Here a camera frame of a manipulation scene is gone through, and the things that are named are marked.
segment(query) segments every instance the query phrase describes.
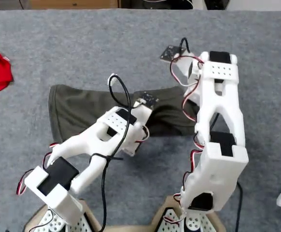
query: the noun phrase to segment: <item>white plastic bracket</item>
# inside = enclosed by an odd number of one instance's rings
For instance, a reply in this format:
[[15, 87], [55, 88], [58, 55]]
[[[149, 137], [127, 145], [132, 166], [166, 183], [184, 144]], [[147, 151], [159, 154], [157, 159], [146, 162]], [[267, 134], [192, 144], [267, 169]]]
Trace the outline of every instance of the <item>white plastic bracket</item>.
[[219, 143], [206, 143], [198, 165], [186, 179], [185, 190], [181, 189], [181, 206], [184, 212], [197, 212], [188, 207], [203, 192], [213, 193], [213, 208], [206, 213], [222, 209], [249, 161], [245, 147], [233, 145], [232, 151], [232, 157], [223, 156]]

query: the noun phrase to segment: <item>black cable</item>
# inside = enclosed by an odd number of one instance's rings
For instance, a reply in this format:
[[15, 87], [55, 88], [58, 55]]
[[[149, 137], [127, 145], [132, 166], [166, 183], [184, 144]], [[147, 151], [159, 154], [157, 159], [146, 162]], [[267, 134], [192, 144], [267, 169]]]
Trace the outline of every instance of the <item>black cable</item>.
[[214, 125], [216, 124], [216, 122], [217, 122], [217, 120], [218, 120], [219, 115], [220, 115], [219, 113], [216, 114], [216, 117], [213, 119], [213, 121], [212, 121], [212, 123], [211, 123], [211, 125], [210, 125], [209, 131], [212, 131]]
[[47, 223], [45, 223], [45, 224], [32, 227], [28, 232], [32, 232], [32, 231], [34, 231], [36, 228], [39, 228], [39, 227], [42, 227], [42, 226], [46, 226], [47, 224], [49, 224], [49, 223], [54, 219], [54, 214], [53, 214], [52, 210], [51, 210], [51, 209], [48, 209], [47, 211], [50, 211], [50, 212], [51, 212], [51, 214], [52, 214], [52, 219], [50, 219], [49, 222], [47, 222]]
[[[122, 86], [122, 87], [124, 86], [123, 89], [125, 89], [126, 86], [123, 84], [123, 82], [122, 82], [121, 79], [119, 80], [119, 82], [121, 83], [121, 86]], [[108, 85], [108, 88], [109, 88], [109, 90], [110, 90], [110, 93], [111, 93], [112, 98], [114, 99], [115, 102], [117, 102], [117, 104], [118, 104], [119, 106], [124, 107], [124, 108], [129, 108], [128, 103], [127, 103], [127, 105], [125, 105], [125, 104], [123, 104], [122, 102], [120, 102], [120, 101], [115, 97], [115, 95], [114, 95], [114, 93], [113, 93], [113, 91], [112, 91], [112, 87], [111, 87], [110, 84]]]
[[179, 54], [180, 55], [181, 55], [181, 52], [182, 52], [182, 49], [183, 49], [183, 42], [185, 42], [185, 47], [186, 47], [188, 53], [190, 53], [188, 40], [187, 40], [187, 38], [183, 37], [180, 41], [180, 44], [179, 44]]
[[[129, 125], [130, 125], [130, 119], [131, 119], [131, 110], [132, 110], [132, 106], [131, 106], [131, 98], [130, 98], [130, 94], [125, 86], [125, 84], [123, 83], [123, 81], [121, 80], [121, 78], [118, 76], [118, 75], [112, 75], [109, 79], [109, 84], [108, 84], [108, 87], [109, 87], [109, 90], [110, 90], [110, 93], [112, 94], [112, 87], [110, 85], [111, 83], [111, 80], [113, 78], [117, 78], [117, 80], [120, 82], [122, 88], [124, 89], [125, 91], [125, 94], [126, 94], [126, 100], [127, 100], [127, 110], [128, 110], [128, 118], [127, 118], [127, 121], [126, 121], [126, 130], [123, 134], [123, 137], [122, 139], [120, 140], [120, 142], [118, 143], [117, 147], [114, 149], [114, 151], [112, 152], [112, 154], [110, 155], [110, 157], [114, 157], [116, 152], [119, 150], [120, 146], [122, 145], [122, 143], [124, 142], [125, 138], [126, 138], [126, 135], [127, 135], [127, 131], [129, 129]], [[112, 97], [113, 99], [119, 104], [119, 101], [116, 100], [116, 98], [114, 98], [113, 94], [112, 94]], [[107, 167], [109, 165], [109, 162], [111, 161], [111, 159], [106, 159], [106, 165], [104, 167], [104, 170], [103, 170], [103, 174], [102, 174], [102, 182], [101, 182], [101, 192], [102, 192], [102, 201], [103, 201], [103, 225], [102, 225], [102, 228], [101, 230], [99, 230], [99, 232], [103, 232], [105, 230], [105, 227], [106, 227], [106, 218], [107, 218], [107, 205], [106, 205], [106, 197], [105, 197], [105, 177], [106, 177], [106, 170], [107, 170]]]
[[21, 3], [21, 0], [18, 0], [18, 1], [19, 1], [20, 6], [21, 6], [21, 9], [24, 10], [24, 6], [23, 6], [23, 4]]
[[243, 198], [243, 190], [238, 181], [237, 181], [237, 187], [239, 188], [239, 203], [238, 203], [238, 209], [237, 209], [235, 232], [238, 232], [238, 230], [239, 230], [239, 220], [240, 220], [240, 212], [241, 212], [242, 198]]

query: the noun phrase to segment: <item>gray carpet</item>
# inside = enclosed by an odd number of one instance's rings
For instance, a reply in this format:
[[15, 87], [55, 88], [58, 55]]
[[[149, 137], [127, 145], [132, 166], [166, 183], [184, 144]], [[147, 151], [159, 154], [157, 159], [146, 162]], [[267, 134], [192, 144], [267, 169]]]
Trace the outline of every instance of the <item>gray carpet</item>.
[[[17, 197], [15, 188], [52, 142], [50, 86], [107, 90], [112, 72], [130, 91], [175, 86], [159, 55], [183, 36], [196, 54], [238, 55], [250, 158], [240, 177], [240, 231], [281, 231], [281, 12], [100, 10], [0, 12], [0, 52], [11, 60], [15, 78], [0, 92], [0, 232], [21, 231], [42, 205], [30, 191]], [[216, 129], [223, 127], [220, 119]], [[134, 158], [113, 161], [106, 178], [108, 224], [149, 223], [164, 198], [179, 190], [192, 147], [190, 137], [150, 138]], [[88, 157], [71, 162], [84, 168]], [[230, 232], [238, 196], [219, 212]], [[81, 197], [101, 221], [100, 179]]]

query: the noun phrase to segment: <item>red wire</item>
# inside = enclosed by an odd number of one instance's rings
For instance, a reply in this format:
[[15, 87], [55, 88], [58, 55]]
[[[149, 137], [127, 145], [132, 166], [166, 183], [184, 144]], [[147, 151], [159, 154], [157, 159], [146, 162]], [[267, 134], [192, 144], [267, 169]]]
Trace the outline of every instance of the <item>red wire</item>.
[[199, 144], [199, 143], [196, 141], [196, 136], [193, 138], [193, 141], [194, 141], [194, 143], [195, 143], [197, 146], [199, 146], [200, 148], [204, 149], [204, 146], [201, 145], [201, 144]]
[[198, 64], [201, 63], [203, 64], [204, 62], [198, 58], [198, 57], [194, 57], [194, 56], [179, 56], [179, 57], [176, 57], [174, 59], [171, 60], [170, 64], [169, 64], [169, 71], [170, 71], [170, 74], [174, 77], [174, 79], [180, 84], [182, 85], [182, 83], [179, 81], [178, 77], [176, 77], [176, 75], [174, 74], [173, 72], [173, 63], [177, 60], [179, 60], [180, 58], [184, 58], [184, 57], [189, 57], [189, 58], [193, 58], [193, 59], [196, 59], [198, 61]]
[[179, 222], [174, 221], [173, 219], [171, 219], [167, 216], [163, 216], [163, 218], [167, 219], [169, 224], [177, 224], [179, 226]]
[[196, 122], [197, 119], [190, 116], [185, 110], [184, 110], [184, 105], [185, 102], [187, 101], [187, 99], [195, 92], [195, 90], [197, 89], [198, 85], [199, 85], [200, 79], [197, 81], [196, 85], [194, 86], [194, 88], [183, 98], [183, 101], [181, 103], [181, 108], [183, 110], [183, 113], [192, 121]]
[[46, 168], [45, 168], [45, 161], [46, 161], [46, 158], [47, 158], [47, 156], [49, 156], [49, 155], [51, 155], [52, 154], [52, 152], [47, 152], [46, 154], [45, 154], [45, 156], [44, 156], [44, 158], [43, 158], [43, 161], [42, 161], [42, 168], [45, 170]]
[[187, 175], [187, 174], [190, 174], [190, 173], [192, 173], [193, 171], [194, 171], [194, 168], [195, 168], [195, 164], [194, 164], [194, 155], [196, 154], [196, 153], [201, 153], [202, 151], [199, 151], [199, 150], [192, 150], [191, 151], [191, 154], [190, 154], [190, 161], [191, 161], [191, 171], [187, 171], [187, 172], [185, 172], [184, 174], [183, 174], [183, 190], [184, 190], [184, 181], [185, 181], [185, 176]]
[[20, 186], [21, 186], [21, 184], [22, 184], [22, 182], [23, 182], [23, 179], [24, 179], [24, 177], [25, 177], [25, 175], [27, 174], [27, 173], [29, 173], [29, 172], [32, 172], [34, 169], [32, 168], [32, 169], [29, 169], [28, 171], [25, 171], [25, 173], [21, 176], [21, 178], [20, 178], [20, 180], [19, 180], [19, 182], [18, 182], [18, 185], [17, 185], [17, 188], [16, 188], [16, 195], [21, 195], [24, 191], [25, 191], [25, 189], [26, 189], [26, 187], [24, 187], [21, 191], [20, 191]]

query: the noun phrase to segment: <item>wire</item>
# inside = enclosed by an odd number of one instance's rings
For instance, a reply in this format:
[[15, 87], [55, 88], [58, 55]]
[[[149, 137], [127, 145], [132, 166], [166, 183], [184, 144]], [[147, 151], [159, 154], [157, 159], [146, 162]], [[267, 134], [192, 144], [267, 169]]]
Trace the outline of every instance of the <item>wire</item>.
[[191, 170], [190, 171], [187, 171], [183, 174], [183, 190], [185, 189], [184, 187], [184, 183], [185, 183], [185, 176], [187, 174], [191, 174], [193, 171], [194, 171], [194, 168], [195, 168], [195, 162], [194, 162], [194, 155], [195, 154], [199, 154], [199, 153], [202, 153], [202, 151], [199, 151], [199, 150], [192, 150], [191, 151], [191, 154], [190, 154], [190, 161], [191, 161]]
[[45, 154], [43, 160], [42, 160], [42, 168], [43, 168], [44, 170], [46, 170], [46, 167], [45, 167], [46, 158], [47, 158], [48, 156], [50, 156], [51, 154], [52, 154], [52, 152], [47, 152], [47, 153]]
[[19, 1], [19, 4], [20, 4], [21, 9], [24, 10], [24, 6], [23, 6], [23, 4], [21, 3], [21, 0], [18, 0], [18, 1]]
[[218, 117], [219, 117], [219, 113], [217, 113], [216, 114], [216, 117], [213, 119], [213, 121], [212, 121], [212, 123], [211, 123], [211, 125], [210, 125], [210, 131], [212, 131], [212, 129], [213, 129], [213, 127], [214, 127], [214, 125], [216, 124], [216, 122], [217, 122], [217, 120], [218, 120]]
[[45, 223], [45, 224], [32, 227], [28, 232], [32, 232], [32, 231], [34, 231], [36, 228], [46, 226], [46, 225], [48, 225], [48, 224], [54, 219], [54, 214], [53, 214], [52, 210], [51, 210], [51, 209], [48, 209], [47, 211], [50, 211], [50, 212], [51, 212], [51, 214], [52, 214], [52, 219], [50, 219], [49, 222], [47, 222], [47, 223]]
[[187, 0], [187, 2], [189, 2], [189, 3], [191, 4], [191, 6], [192, 6], [192, 9], [193, 9], [193, 3], [192, 3], [192, 1], [190, 1], [190, 0]]
[[[109, 88], [109, 90], [110, 90], [110, 94], [111, 94], [112, 98], [114, 99], [115, 102], [117, 102], [117, 104], [118, 104], [119, 106], [121, 106], [121, 107], [123, 107], [123, 108], [129, 108], [129, 105], [123, 104], [122, 102], [120, 102], [120, 101], [115, 97], [115, 95], [114, 95], [114, 93], [113, 93], [113, 91], [112, 91], [112, 86], [111, 86], [111, 84], [110, 84], [110, 83], [111, 83], [111, 80], [113, 79], [113, 77], [119, 77], [119, 76], [116, 75], [116, 74], [114, 74], [114, 75], [110, 76], [110, 78], [109, 78], [109, 80], [108, 80], [108, 88]], [[121, 86], [123, 87], [123, 86], [124, 86], [123, 81], [120, 79], [119, 82], [120, 82]], [[141, 105], [142, 105], [142, 103], [138, 104], [138, 105], [135, 106], [135, 107], [131, 106], [131, 109], [138, 108], [138, 107], [140, 107]]]
[[198, 81], [197, 81], [196, 85], [194, 86], [194, 88], [184, 97], [184, 99], [183, 99], [183, 101], [182, 101], [182, 104], [181, 104], [181, 107], [182, 107], [182, 110], [183, 110], [184, 115], [185, 115], [188, 119], [190, 119], [191, 121], [193, 121], [193, 122], [196, 122], [197, 119], [194, 118], [194, 117], [192, 117], [192, 116], [190, 116], [190, 115], [185, 111], [184, 106], [185, 106], [186, 102], [188, 101], [189, 97], [196, 91], [196, 89], [197, 89], [197, 87], [198, 87], [198, 85], [199, 85], [199, 82], [200, 82], [200, 78], [198, 79]]
[[181, 217], [179, 220], [173, 220], [167, 216], [163, 216], [163, 220], [168, 222], [169, 224], [177, 224], [179, 226], [179, 222], [181, 222], [184, 219], [184, 217]]
[[49, 145], [49, 148], [53, 148], [54, 146], [57, 146], [57, 145], [58, 145], [58, 143], [52, 143]]
[[144, 131], [145, 131], [146, 136], [142, 140], [135, 141], [136, 143], [142, 143], [142, 142], [146, 141], [150, 137], [150, 132], [149, 132], [148, 127], [146, 127], [146, 125], [144, 125], [143, 128], [145, 128]]
[[32, 172], [33, 170], [34, 170], [34, 169], [31, 168], [31, 169], [29, 169], [28, 171], [25, 171], [25, 173], [21, 176], [21, 178], [20, 178], [20, 180], [19, 180], [19, 182], [18, 182], [18, 184], [17, 184], [17, 188], [16, 188], [16, 195], [17, 195], [17, 196], [23, 195], [24, 192], [26, 191], [27, 186], [24, 186], [24, 188], [22, 188], [23, 182], [24, 182], [25, 176], [26, 176], [28, 173]]
[[238, 203], [238, 209], [237, 209], [235, 232], [238, 232], [238, 230], [239, 230], [240, 212], [241, 212], [242, 198], [243, 198], [243, 190], [242, 190], [241, 184], [238, 181], [237, 181], [237, 187], [239, 188], [239, 203]]
[[174, 73], [173, 71], [173, 63], [176, 62], [177, 60], [181, 59], [181, 58], [192, 58], [192, 59], [196, 59], [199, 63], [203, 64], [204, 62], [198, 58], [198, 57], [194, 57], [194, 56], [179, 56], [179, 57], [175, 57], [174, 59], [171, 60], [170, 64], [169, 64], [169, 71], [170, 71], [170, 74], [174, 77], [174, 79], [183, 87], [189, 87], [189, 86], [192, 86], [192, 85], [195, 85], [196, 82], [194, 83], [191, 83], [191, 84], [183, 84], [179, 78], [176, 76], [176, 74]]
[[[108, 81], [108, 87], [109, 87], [109, 90], [110, 90], [110, 93], [113, 97], [113, 99], [119, 104], [119, 101], [116, 100], [116, 98], [114, 98], [113, 94], [112, 94], [112, 87], [110, 85], [111, 83], [111, 80], [113, 78], [116, 78], [122, 88], [124, 89], [124, 92], [126, 94], [126, 100], [127, 100], [127, 110], [128, 110], [128, 118], [127, 118], [127, 122], [126, 122], [126, 129], [125, 129], [125, 132], [122, 136], [122, 139], [120, 140], [120, 142], [118, 143], [117, 147], [114, 149], [114, 151], [112, 152], [112, 154], [110, 155], [110, 157], [114, 157], [115, 154], [117, 153], [117, 151], [119, 150], [120, 146], [122, 145], [122, 143], [124, 142], [125, 138], [126, 138], [126, 135], [127, 135], [127, 131], [129, 129], [129, 125], [130, 125], [130, 119], [131, 119], [131, 110], [132, 110], [132, 106], [131, 106], [131, 97], [130, 97], [130, 94], [124, 84], [124, 82], [121, 80], [121, 78], [114, 74], [112, 75], [110, 78], [109, 78], [109, 81]], [[101, 192], [102, 192], [102, 201], [103, 201], [103, 225], [102, 225], [102, 228], [101, 230], [99, 230], [99, 232], [103, 232], [105, 230], [105, 227], [106, 227], [106, 219], [107, 219], [107, 205], [106, 205], [106, 197], [105, 197], [105, 177], [106, 177], [106, 170], [107, 170], [107, 167], [109, 165], [109, 162], [110, 162], [110, 159], [107, 159], [107, 162], [106, 162], [106, 165], [104, 167], [104, 170], [103, 170], [103, 174], [102, 174], [102, 182], [101, 182]]]
[[179, 55], [181, 54], [181, 51], [183, 50], [183, 42], [185, 42], [185, 47], [187, 49], [187, 52], [190, 53], [190, 48], [189, 48], [189, 43], [188, 43], [188, 40], [186, 37], [183, 37], [180, 41], [180, 44], [179, 44]]

